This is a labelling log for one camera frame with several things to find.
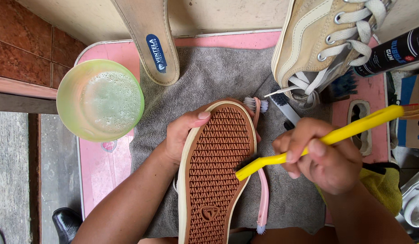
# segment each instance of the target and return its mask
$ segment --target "tread pattern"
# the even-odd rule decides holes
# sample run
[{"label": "tread pattern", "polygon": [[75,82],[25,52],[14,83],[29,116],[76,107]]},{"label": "tread pattern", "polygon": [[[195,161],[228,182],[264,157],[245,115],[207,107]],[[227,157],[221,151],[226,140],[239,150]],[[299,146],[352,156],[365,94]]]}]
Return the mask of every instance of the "tread pattern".
[{"label": "tread pattern", "polygon": [[221,108],[199,135],[188,171],[191,201],[188,243],[225,242],[229,207],[240,190],[233,168],[249,156],[253,140],[246,119],[236,108]]}]

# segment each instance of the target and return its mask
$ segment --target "green bowl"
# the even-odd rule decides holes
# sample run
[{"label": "green bowl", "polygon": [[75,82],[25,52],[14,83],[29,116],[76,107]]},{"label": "green bowl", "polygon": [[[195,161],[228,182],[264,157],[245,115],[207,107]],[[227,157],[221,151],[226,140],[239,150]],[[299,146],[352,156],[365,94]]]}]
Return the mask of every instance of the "green bowl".
[{"label": "green bowl", "polygon": [[[104,72],[113,75],[105,76]],[[102,78],[94,82],[96,76]],[[68,130],[88,141],[106,142],[124,136],[139,122],[145,102],[139,82],[127,68],[114,61],[93,59],[78,64],[63,77],[56,104]]]}]

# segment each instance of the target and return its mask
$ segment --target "soapy water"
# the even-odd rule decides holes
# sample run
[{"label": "soapy water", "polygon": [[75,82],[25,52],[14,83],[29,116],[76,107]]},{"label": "soapy water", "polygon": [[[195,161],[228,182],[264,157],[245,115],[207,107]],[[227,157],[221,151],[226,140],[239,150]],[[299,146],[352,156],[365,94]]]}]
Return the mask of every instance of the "soapy water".
[{"label": "soapy water", "polygon": [[136,82],[116,71],[101,72],[82,91],[80,103],[88,122],[106,133],[122,133],[140,112],[140,92]]}]

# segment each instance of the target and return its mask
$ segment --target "shoelace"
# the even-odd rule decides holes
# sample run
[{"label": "shoelace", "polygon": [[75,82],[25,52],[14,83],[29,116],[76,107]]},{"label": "shoelace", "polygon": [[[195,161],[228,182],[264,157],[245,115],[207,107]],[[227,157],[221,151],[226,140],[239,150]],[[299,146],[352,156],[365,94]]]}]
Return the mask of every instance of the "shoelace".
[{"label": "shoelace", "polygon": [[[360,54],[363,54],[362,57],[357,58],[355,60],[350,61],[348,64],[351,66],[360,66],[364,63],[366,63],[369,60],[369,57],[371,56],[372,50],[370,47],[368,47],[369,40],[371,38],[371,27],[369,26],[369,23],[364,18],[368,17],[370,14],[373,14],[376,20],[377,27],[380,27],[383,22],[384,18],[386,17],[386,7],[380,0],[343,0],[347,3],[365,3],[365,8],[362,10],[354,11],[351,13],[345,13],[345,12],[339,12],[334,17],[334,22],[336,24],[342,24],[342,23],[356,23],[355,27],[348,28],[345,30],[340,30],[333,32],[332,34],[328,35],[326,37],[326,44],[332,45],[336,41],[339,40],[346,40],[344,44],[330,47],[327,49],[322,50],[318,56],[318,61],[324,61],[329,56],[335,56],[338,55],[343,51],[345,47],[353,47],[356,51],[358,51]],[[348,40],[348,38],[352,37],[356,33],[359,33],[361,42],[357,40]],[[306,103],[300,103],[300,108],[302,109],[312,109],[317,104],[319,104],[319,97],[318,92],[315,91],[315,88],[322,85],[322,83],[325,81],[328,74],[326,74],[328,68],[321,70],[318,72],[318,75],[314,79],[314,81],[310,82],[309,79],[304,75],[303,72],[297,72],[295,73],[295,76],[291,76],[289,78],[289,81],[291,81],[294,85],[289,86],[284,89],[277,90],[276,92],[270,93],[266,95],[265,97],[274,95],[276,93],[282,93],[287,92],[294,89],[301,89],[304,90],[304,93],[308,95],[307,102],[311,103],[312,105],[309,108],[305,108],[304,106]]]}]

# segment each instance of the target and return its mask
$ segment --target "cardboard box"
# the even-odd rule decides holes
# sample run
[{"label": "cardboard box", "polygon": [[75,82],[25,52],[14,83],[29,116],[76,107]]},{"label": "cardboard box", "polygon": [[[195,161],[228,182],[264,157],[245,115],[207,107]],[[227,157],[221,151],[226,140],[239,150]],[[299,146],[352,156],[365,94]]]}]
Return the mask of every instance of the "cardboard box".
[{"label": "cardboard box", "polygon": [[[402,79],[401,105],[419,104],[419,75]],[[398,122],[398,146],[419,148],[419,120]]]}]

